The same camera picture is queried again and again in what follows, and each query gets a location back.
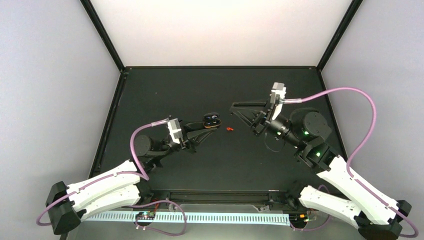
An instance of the pink tube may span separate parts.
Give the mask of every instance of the pink tube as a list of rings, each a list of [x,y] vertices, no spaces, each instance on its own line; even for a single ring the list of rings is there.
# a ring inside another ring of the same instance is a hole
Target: pink tube
[[[137,165],[138,170],[140,170],[140,172],[142,174],[142,178],[144,180],[146,180],[146,181],[148,181],[150,178],[147,175],[146,171],[144,170],[142,164],[140,163],[139,158],[137,157],[137,153],[136,153],[136,150],[134,148],[134,140],[136,139],[137,134],[141,130],[147,129],[147,128],[150,128],[150,127],[154,127],[154,126],[157,126],[157,125],[161,125],[161,124],[166,124],[167,122],[169,122],[169,119],[168,118],[163,119],[163,120],[160,120],[160,121],[155,121],[155,122],[152,122],[152,123],[149,123],[149,124],[146,124],[146,125],[143,125],[143,126],[137,128],[132,133],[131,138],[129,139],[129,149],[131,150],[132,158],[134,159],[134,162]]]

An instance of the gray wall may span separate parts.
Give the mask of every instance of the gray wall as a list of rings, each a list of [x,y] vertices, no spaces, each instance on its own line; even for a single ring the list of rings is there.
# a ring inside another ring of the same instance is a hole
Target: gray wall
[[[409,201],[418,229],[424,228],[423,26],[423,1],[365,0],[323,71],[327,88],[357,87],[374,99],[375,132],[353,167],[387,195]],[[350,154],[369,127],[370,106],[356,93],[330,99]]]
[[[0,239],[59,239],[35,219],[87,178],[119,72],[80,1],[0,5]]]

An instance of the black aluminum profile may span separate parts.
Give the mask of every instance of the black aluminum profile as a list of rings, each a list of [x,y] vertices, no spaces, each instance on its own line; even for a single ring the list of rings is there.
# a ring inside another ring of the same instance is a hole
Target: black aluminum profile
[[[100,142],[98,143],[97,151],[94,156],[94,161],[90,169],[89,178],[94,177],[100,173],[103,154],[106,150],[106,145],[108,144],[109,133],[111,132],[112,123],[117,112],[118,104],[121,99],[122,93],[124,91],[124,86],[127,81],[127,72],[121,72],[119,80],[113,94],[112,103],[110,104],[109,113],[107,114],[106,123],[103,127],[103,132],[101,133]]]
[[[100,21],[99,15],[97,15],[96,10],[94,9],[94,6],[90,0],[80,0],[82,5],[85,8],[85,11],[87,12],[88,16],[90,17],[95,29],[97,30],[98,34],[100,35],[101,40],[103,41],[104,45],[106,46],[107,50],[109,51],[110,56],[112,57],[113,61],[115,62],[118,70],[120,72],[124,71],[125,66],[121,61],[121,58],[118,55],[117,50],[115,49],[114,45],[112,44],[111,39],[109,38],[108,33],[106,32],[105,27],[103,26],[102,22]]]
[[[346,13],[344,14],[343,18],[341,19],[340,24],[338,25],[334,35],[331,38],[330,43],[328,44],[327,48],[325,49],[324,54],[321,57],[321,60],[319,60],[318,65],[316,68],[319,72],[322,72],[324,67],[326,66],[327,62],[329,61],[331,55],[333,54],[334,50],[336,49],[337,44],[340,42],[340,39],[342,39],[343,34],[345,33],[346,29],[348,28],[349,24],[351,23],[352,19],[354,18],[357,10],[361,6],[363,0],[352,0],[349,7],[347,8]]]

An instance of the white bracket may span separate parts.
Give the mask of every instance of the white bracket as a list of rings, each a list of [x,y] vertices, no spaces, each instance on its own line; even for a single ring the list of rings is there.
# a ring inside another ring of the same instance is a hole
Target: white bracket
[[[115,167],[112,170],[109,170],[105,173],[102,173],[98,176],[92,177],[88,180],[81,181],[78,183],[69,184],[69,189],[67,190],[67,193],[77,192],[77,194],[73,194],[69,196],[70,201],[74,201],[73,209],[76,212],[79,212],[80,210],[84,209],[88,204],[91,202],[113,192],[118,189],[121,189],[123,187],[136,184],[140,182],[140,177],[135,174],[119,174],[116,176],[111,176],[108,178],[105,178],[99,182],[96,182],[85,189],[79,191],[79,188],[82,186],[93,182],[94,180],[97,180],[101,177],[104,177],[106,175],[110,174],[116,174],[122,171],[130,171],[130,172],[136,172],[137,168],[134,165],[134,163],[130,162],[129,160],[126,160],[121,165]]]
[[[129,185],[102,196],[85,207],[81,222],[104,211],[134,205],[140,200],[139,193],[137,186]]]
[[[389,219],[394,219],[396,213],[384,206],[377,198],[365,190],[355,179],[360,180],[365,186],[376,193],[389,206],[399,209],[397,201],[380,192],[354,170],[351,170],[354,178],[346,171],[346,162],[341,156],[335,157],[330,163],[330,171],[323,171],[317,174],[318,177],[335,186],[340,192],[354,202],[374,224],[387,225]]]
[[[299,201],[306,208],[322,211],[358,229],[354,217],[359,215],[361,209],[352,201],[327,194],[309,185],[300,193]]]

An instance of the purple cable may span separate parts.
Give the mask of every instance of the purple cable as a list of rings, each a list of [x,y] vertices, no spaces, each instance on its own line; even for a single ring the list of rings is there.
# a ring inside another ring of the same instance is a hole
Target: purple cable
[[[166,124],[167,122],[169,122],[168,118],[143,125],[143,126],[137,128],[132,133],[131,138],[129,139],[129,149],[131,150],[132,158],[134,159],[134,162],[137,165],[137,168],[140,170],[140,172],[142,174],[141,178],[143,178],[146,181],[148,181],[150,178],[147,175],[146,171],[144,170],[142,164],[140,163],[139,158],[137,157],[136,149],[134,148],[134,140],[136,139],[137,134],[141,130],[147,129],[147,128],[150,128],[150,127],[154,127],[154,126],[157,126],[157,125],[161,125],[161,124]]]
[[[137,229],[139,227],[142,227],[143,230],[146,230],[146,229],[152,230],[152,231],[155,231],[157,233],[165,234],[165,235],[168,235],[168,236],[171,236],[171,237],[177,237],[177,236],[183,235],[184,232],[186,231],[186,228],[187,228],[187,217],[186,217],[186,214],[184,213],[183,209],[178,204],[176,204],[175,202],[169,201],[169,200],[159,200],[159,201],[154,201],[154,202],[151,202],[151,203],[148,203],[148,204],[145,204],[145,205],[133,205],[133,206],[130,206],[130,207],[138,209],[138,208],[145,208],[145,207],[155,205],[155,204],[160,204],[160,203],[168,203],[168,204],[175,205],[176,208],[178,208],[181,211],[182,217],[184,219],[184,227],[182,228],[182,231],[180,231],[179,233],[170,233],[170,232],[162,231],[162,230],[159,230],[159,229],[156,229],[156,228],[153,228],[153,227],[149,227],[149,226],[140,226],[138,221],[141,217],[137,217],[137,219],[135,219],[135,225],[137,226]]]
[[[371,121],[371,125],[369,126],[368,133],[365,135],[365,137],[360,142],[360,144],[355,148],[355,150],[353,150],[352,154],[349,156],[349,158],[347,159],[347,162],[346,162],[346,171],[350,175],[350,177],[353,178],[354,175],[351,172],[352,159],[357,154],[357,152],[364,146],[364,144],[368,141],[368,139],[371,136],[371,133],[374,130],[374,126],[376,125],[377,109],[376,109],[376,105],[374,104],[374,101],[371,99],[371,97],[368,94],[366,94],[364,91],[362,91],[362,90],[360,90],[358,88],[354,88],[354,87],[337,87],[337,88],[333,88],[333,89],[322,91],[320,93],[317,93],[315,95],[312,95],[312,96],[309,96],[309,97],[306,97],[306,98],[302,98],[302,99],[286,99],[284,101],[284,103],[285,104],[299,104],[299,103],[304,103],[304,102],[308,102],[308,101],[311,101],[313,99],[319,98],[319,97],[321,97],[323,95],[326,95],[326,94],[329,94],[329,93],[332,93],[332,92],[335,92],[335,91],[340,91],[340,90],[350,90],[350,91],[354,91],[354,92],[358,92],[358,93],[362,94],[364,97],[366,97],[366,99],[368,100],[368,102],[371,104],[371,108],[372,108],[372,121]],[[355,179],[355,181],[359,185],[361,185],[365,190],[367,190],[371,195],[373,195],[376,199],[378,199],[382,204],[384,204],[386,207],[388,207],[390,210],[392,210],[398,216],[400,216],[403,220],[405,220],[405,222],[407,222],[412,227],[412,229],[414,231],[413,234],[400,234],[399,235],[400,237],[411,238],[411,239],[418,237],[418,234],[419,234],[418,228],[415,226],[415,224],[411,220],[409,220],[405,215],[403,215],[398,210],[396,210],[393,207],[389,206],[389,204],[386,201],[384,201],[375,192],[373,192],[371,189],[369,189],[360,180]]]
[[[137,175],[137,176],[139,176],[140,178],[142,178],[143,177],[143,175],[142,174],[140,174],[140,173],[138,173],[138,172],[134,172],[134,171],[121,171],[121,172],[117,172],[116,173],[117,175],[121,175],[121,174],[134,174],[134,175]],[[110,177],[113,177],[114,176],[114,174],[112,173],[112,174],[109,174],[109,175],[106,175],[106,176],[102,176],[102,177],[100,177],[99,179],[96,179],[96,180],[94,180],[94,181],[92,181],[92,182],[89,182],[89,183],[87,183],[87,184],[85,184],[84,186],[82,186],[82,187],[80,187],[78,190],[79,191],[81,191],[81,190],[84,190],[86,187],[88,187],[88,186],[90,186],[90,185],[93,185],[93,184],[95,184],[95,183],[97,183],[97,182],[99,182],[99,181],[101,181],[101,180],[103,180],[103,179],[107,179],[107,178],[110,178]],[[44,209],[44,211],[42,211],[42,213],[37,217],[37,219],[36,219],[36,221],[35,221],[35,223],[37,223],[37,225],[38,226],[50,226],[50,225],[52,225],[50,222],[40,222],[40,220],[41,220],[41,218],[43,217],[43,215],[44,214],[46,214],[47,213],[47,211],[49,211],[51,208],[53,208],[54,206],[56,206],[58,203],[60,203],[60,202],[62,202],[63,200],[65,200],[65,199],[67,199],[67,198],[69,198],[69,196],[72,196],[72,195],[74,195],[74,194],[76,194],[77,192],[76,191],[73,191],[73,192],[71,192],[71,193],[68,193],[68,194],[66,194],[65,196],[63,196],[63,197],[61,197],[61,198],[59,198],[59,199],[57,199],[56,201],[54,201],[54,202],[52,202],[50,205],[48,205],[45,209]]]
[[[324,184],[319,185],[318,190],[321,190],[322,188],[327,190],[327,193],[330,193],[329,189]],[[319,230],[319,229],[322,229],[323,227],[325,227],[330,222],[330,218],[331,218],[330,215],[328,215],[327,219],[325,220],[325,222],[323,224],[321,224],[320,226],[314,227],[314,228],[309,228],[309,229],[296,228],[295,226],[293,226],[293,224],[291,222],[290,222],[290,227],[295,231],[311,232],[311,231]]]

